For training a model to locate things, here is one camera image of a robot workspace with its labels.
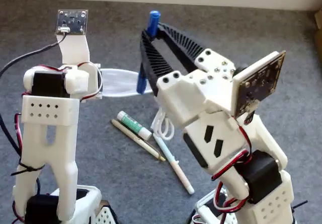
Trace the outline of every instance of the cable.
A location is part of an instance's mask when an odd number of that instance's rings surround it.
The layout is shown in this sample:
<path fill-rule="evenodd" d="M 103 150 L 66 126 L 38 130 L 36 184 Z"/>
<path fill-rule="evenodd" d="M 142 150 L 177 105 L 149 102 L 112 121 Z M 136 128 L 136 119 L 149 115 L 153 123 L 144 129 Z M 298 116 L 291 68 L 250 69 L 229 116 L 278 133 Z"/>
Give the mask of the cable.
<path fill-rule="evenodd" d="M 196 220 L 196 219 L 198 219 L 198 218 L 200 218 L 200 215 L 195 214 L 194 216 L 192 216 L 191 220 L 192 220 L 192 222 L 193 222 L 194 224 L 206 224 L 206 223 L 204 223 L 204 222 L 202 222 L 202 221 L 198 221 L 198 220 Z"/>
<path fill-rule="evenodd" d="M 248 153 L 249 152 L 247 150 L 239 152 L 227 165 L 225 165 L 220 171 L 218 171 L 211 177 L 211 181 L 215 181 L 220 176 L 222 176 L 227 170 L 229 170 L 234 164 L 236 164 L 242 157 L 246 156 Z"/>
<path fill-rule="evenodd" d="M 160 136 L 163 140 L 169 141 L 175 135 L 175 127 L 173 123 L 166 117 L 165 111 L 162 108 L 159 108 L 153 123 L 153 132 Z"/>
<path fill-rule="evenodd" d="M 19 126 L 19 116 L 20 115 L 21 115 L 21 113 L 15 114 L 15 130 L 16 130 L 17 140 L 19 143 L 19 149 L 20 149 L 20 151 L 22 151 L 22 136 L 21 136 L 20 126 Z M 40 190 L 41 190 L 41 184 L 40 184 L 39 178 L 37 178 L 36 183 L 37 183 L 37 194 L 39 195 Z"/>
<path fill-rule="evenodd" d="M 91 94 L 89 94 L 89 95 L 86 95 L 86 96 L 82 97 L 82 98 L 80 99 L 80 102 L 82 102 L 82 101 L 83 101 L 83 100 L 85 100 L 85 99 L 88 99 L 88 98 L 91 98 L 91 97 L 96 96 L 96 95 L 101 91 L 101 89 L 102 89 L 102 87 L 103 87 L 103 76 L 102 76 L 102 73 L 101 73 L 100 69 L 99 69 L 95 64 L 93 64 L 92 62 L 89 62 L 89 61 L 86 61 L 86 62 L 80 63 L 80 64 L 78 64 L 78 65 L 77 65 L 77 67 L 81 67 L 83 64 L 91 64 L 91 65 L 93 65 L 93 66 L 95 66 L 95 67 L 96 67 L 97 72 L 98 72 L 98 75 L 99 75 L 99 77 L 100 77 L 100 82 L 101 82 L 101 83 L 100 83 L 100 86 L 98 87 L 98 89 L 97 89 L 95 92 L 93 92 L 93 93 L 91 93 Z"/>
<path fill-rule="evenodd" d="M 20 126 L 19 126 L 19 116 L 20 115 L 21 115 L 21 113 L 15 114 L 15 130 L 16 130 L 19 149 L 22 151 L 22 137 L 21 137 L 21 130 L 20 130 Z"/>
<path fill-rule="evenodd" d="M 60 41 L 57 41 L 53 44 L 49 44 L 41 49 L 38 49 L 38 50 L 35 50 L 35 51 L 31 51 L 29 53 L 26 53 L 26 54 L 23 54 L 13 60 L 11 60 L 9 63 L 7 63 L 1 70 L 0 70 L 0 78 L 2 77 L 2 75 L 7 71 L 7 69 L 9 69 L 11 66 L 13 66 L 14 64 L 18 63 L 19 61 L 21 61 L 22 59 L 25 59 L 29 56 L 32 56 L 32 55 L 36 55 L 36 54 L 39 54 L 41 52 L 44 52 L 44 51 L 47 51 L 53 47 L 55 47 L 56 45 L 58 45 L 59 43 L 61 43 L 65 38 L 66 38 L 67 34 L 64 34 L 63 38 L 60 40 Z M 21 151 L 19 149 L 19 147 L 17 146 L 16 142 L 14 141 L 14 139 L 12 138 L 12 136 L 10 135 L 7 127 L 6 127 L 6 124 L 0 114 L 0 126 L 1 126 L 1 129 L 3 130 L 4 134 L 6 135 L 7 139 L 9 140 L 10 144 L 12 145 L 12 147 L 15 149 L 15 151 L 17 152 L 17 154 L 19 156 L 21 156 Z"/>
<path fill-rule="evenodd" d="M 299 204 L 297 204 L 297 205 L 292 206 L 292 208 L 293 208 L 293 209 L 297 209 L 298 207 L 300 207 L 300 206 L 302 206 L 302 205 L 304 205 L 304 204 L 307 204 L 307 203 L 308 203 L 308 200 L 305 200 L 305 201 L 303 201 L 303 202 L 301 202 L 301 203 L 299 203 Z"/>
<path fill-rule="evenodd" d="M 19 216 L 18 213 L 17 213 L 17 211 L 16 211 L 16 202 L 15 201 L 12 202 L 12 211 L 14 212 L 14 215 L 16 216 L 16 218 L 19 221 L 21 221 L 22 223 L 25 222 L 25 220 L 21 216 Z"/>
<path fill-rule="evenodd" d="M 17 221 L 19 221 L 18 218 L 14 219 L 14 221 L 11 224 L 15 224 Z"/>
<path fill-rule="evenodd" d="M 67 34 L 64 34 L 63 38 L 53 44 L 49 44 L 43 48 L 40 48 L 38 50 L 35 50 L 35 51 L 31 51 L 29 53 L 26 53 L 26 54 L 23 54 L 13 60 L 11 60 L 10 62 L 8 62 L 1 70 L 0 70 L 0 78 L 2 77 L 2 75 L 7 71 L 7 69 L 9 69 L 11 66 L 13 66 L 14 64 L 18 63 L 19 61 L 29 57 L 29 56 L 32 56 L 32 55 L 36 55 L 36 54 L 40 54 L 44 51 L 47 51 L 55 46 L 57 46 L 59 43 L 61 43 L 65 38 L 66 38 Z M 3 130 L 5 136 L 7 137 L 8 141 L 10 142 L 10 144 L 12 145 L 12 147 L 14 148 L 14 150 L 17 152 L 17 154 L 21 157 L 21 150 L 22 150 L 22 144 L 19 144 L 17 145 L 15 140 L 12 138 L 11 134 L 9 133 L 7 127 L 6 127 L 6 124 L 0 114 L 0 126 L 1 126 L 1 129 Z M 19 141 L 19 137 L 21 137 L 21 132 L 20 134 L 16 131 L 16 134 L 17 134 L 17 139 Z M 40 181 L 39 181 L 39 178 L 37 178 L 36 180 L 36 183 L 37 183 L 37 194 L 40 193 L 40 189 L 41 189 L 41 185 L 40 185 Z M 16 212 L 16 207 L 15 207 L 15 202 L 13 202 L 13 212 L 15 214 L 15 216 L 17 217 L 17 219 L 21 222 L 24 222 L 23 218 L 18 216 L 17 212 Z"/>

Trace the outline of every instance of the wire bundle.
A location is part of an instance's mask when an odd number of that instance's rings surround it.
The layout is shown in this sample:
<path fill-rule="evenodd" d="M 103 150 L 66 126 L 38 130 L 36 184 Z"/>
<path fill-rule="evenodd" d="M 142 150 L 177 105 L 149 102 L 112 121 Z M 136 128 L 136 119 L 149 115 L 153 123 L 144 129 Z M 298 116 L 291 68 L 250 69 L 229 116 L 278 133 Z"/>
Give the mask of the wire bundle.
<path fill-rule="evenodd" d="M 234 156 L 234 158 L 227 165 L 225 165 L 221 170 L 219 170 L 216 174 L 214 174 L 211 177 L 212 181 L 215 181 L 216 179 L 218 179 L 220 176 L 222 176 L 227 170 L 229 170 L 235 164 L 237 164 L 237 163 L 247 164 L 252 159 L 252 154 L 253 154 L 252 148 L 253 147 L 252 147 L 251 140 L 248 137 L 244 128 L 242 126 L 240 126 L 239 124 L 238 124 L 238 127 L 239 127 L 241 134 L 244 136 L 244 138 L 249 146 L 249 150 L 242 150 L 241 152 L 236 154 Z M 223 204 L 223 207 L 220 207 L 220 206 L 218 206 L 219 205 L 218 199 L 219 199 L 219 194 L 220 194 L 222 187 L 223 187 L 223 183 L 221 181 L 219 181 L 217 188 L 216 188 L 214 198 L 213 198 L 213 204 L 214 204 L 215 208 L 222 212 L 220 224 L 225 223 L 225 219 L 226 219 L 226 216 L 228 213 L 235 213 L 235 212 L 239 211 L 246 204 L 246 201 L 248 200 L 248 197 L 243 200 L 238 200 L 233 197 L 229 200 L 226 200 Z"/>

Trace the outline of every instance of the black wire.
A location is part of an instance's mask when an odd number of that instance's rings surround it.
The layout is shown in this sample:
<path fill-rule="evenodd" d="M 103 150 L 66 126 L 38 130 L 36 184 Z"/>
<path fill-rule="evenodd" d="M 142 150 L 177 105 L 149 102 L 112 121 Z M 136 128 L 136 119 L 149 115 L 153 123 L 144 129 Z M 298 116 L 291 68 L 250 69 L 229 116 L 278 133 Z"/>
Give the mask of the black wire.
<path fill-rule="evenodd" d="M 13 60 L 11 60 L 9 63 L 7 63 L 1 70 L 0 70 L 0 78 L 2 77 L 2 75 L 7 71 L 7 69 L 9 69 L 11 66 L 13 66 L 14 64 L 18 63 L 19 61 L 32 56 L 32 55 L 36 55 L 36 54 L 40 54 L 44 51 L 47 51 L 55 46 L 57 46 L 58 44 L 60 44 L 65 38 L 66 38 L 67 34 L 64 34 L 63 38 L 60 41 L 57 41 L 53 44 L 49 44 L 41 49 L 37 49 L 35 51 L 31 51 L 29 53 L 23 54 Z M 15 151 L 17 152 L 17 154 L 21 157 L 21 149 L 18 147 L 18 145 L 16 144 L 16 142 L 14 141 L 14 139 L 12 138 L 12 136 L 10 135 L 6 124 L 0 114 L 0 126 L 2 131 L 4 132 L 5 136 L 7 137 L 8 141 L 10 142 L 10 144 L 12 145 L 12 147 L 15 149 Z M 37 178 L 37 194 L 40 193 L 40 189 L 41 189 L 41 185 L 40 185 L 40 181 L 39 178 Z"/>
<path fill-rule="evenodd" d="M 304 204 L 307 204 L 307 203 L 308 203 L 308 200 L 303 201 L 303 202 L 301 202 L 301 203 L 299 203 L 299 204 L 297 204 L 297 205 L 294 205 L 294 206 L 292 206 L 292 208 L 293 208 L 293 209 L 297 209 L 298 207 L 300 207 L 300 206 L 302 206 L 302 205 L 304 205 Z"/>

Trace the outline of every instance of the gray carpet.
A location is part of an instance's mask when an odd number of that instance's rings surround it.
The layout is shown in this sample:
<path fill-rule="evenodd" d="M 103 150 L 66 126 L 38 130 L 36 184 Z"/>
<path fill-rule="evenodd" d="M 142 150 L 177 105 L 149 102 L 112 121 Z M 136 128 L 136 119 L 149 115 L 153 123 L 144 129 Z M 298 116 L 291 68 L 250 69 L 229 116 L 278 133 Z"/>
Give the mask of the gray carpet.
<path fill-rule="evenodd" d="M 150 10 L 162 22 L 189 32 L 236 65 L 252 63 L 274 50 L 287 51 L 276 93 L 258 110 L 289 158 L 298 223 L 320 223 L 322 205 L 322 79 L 315 52 L 312 13 L 240 8 L 56 0 L 0 0 L 0 66 L 54 42 L 56 11 L 89 9 L 91 60 L 103 67 L 138 71 L 139 35 Z M 164 45 L 166 58 L 174 61 Z M 23 74 L 37 64 L 60 66 L 58 48 L 28 58 L 1 80 L 1 114 L 14 134 L 13 115 L 21 110 Z M 116 130 L 110 119 L 120 110 L 149 126 L 157 107 L 152 95 L 90 101 L 80 107 L 76 162 L 80 184 L 95 185 L 122 223 L 184 223 L 194 203 L 215 183 L 198 165 L 179 131 L 169 143 L 196 193 L 187 194 L 167 163 L 159 163 Z M 0 222 L 14 219 L 11 192 L 18 157 L 0 133 Z M 56 188 L 49 167 L 40 176 L 42 193 Z"/>

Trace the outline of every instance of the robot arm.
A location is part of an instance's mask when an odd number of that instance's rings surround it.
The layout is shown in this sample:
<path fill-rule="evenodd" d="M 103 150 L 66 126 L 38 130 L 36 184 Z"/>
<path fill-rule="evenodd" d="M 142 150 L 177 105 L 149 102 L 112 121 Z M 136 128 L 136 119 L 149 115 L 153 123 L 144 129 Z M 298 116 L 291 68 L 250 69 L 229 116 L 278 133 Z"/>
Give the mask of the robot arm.
<path fill-rule="evenodd" d="M 149 27 L 141 34 L 137 91 L 144 92 L 148 79 L 156 101 L 183 130 L 200 166 L 242 203 L 237 210 L 239 224 L 292 224 L 292 184 L 283 171 L 287 157 L 254 114 L 259 102 L 275 91 L 285 52 L 273 52 L 246 69 L 236 69 L 230 60 L 183 32 L 158 23 L 155 15 L 159 16 L 151 12 Z M 165 41 L 187 75 L 173 70 L 153 46 L 155 39 Z M 283 203 L 278 201 L 281 195 L 287 196 Z M 226 213 L 227 208 L 219 208 Z M 209 214 L 204 207 L 201 210 Z"/>

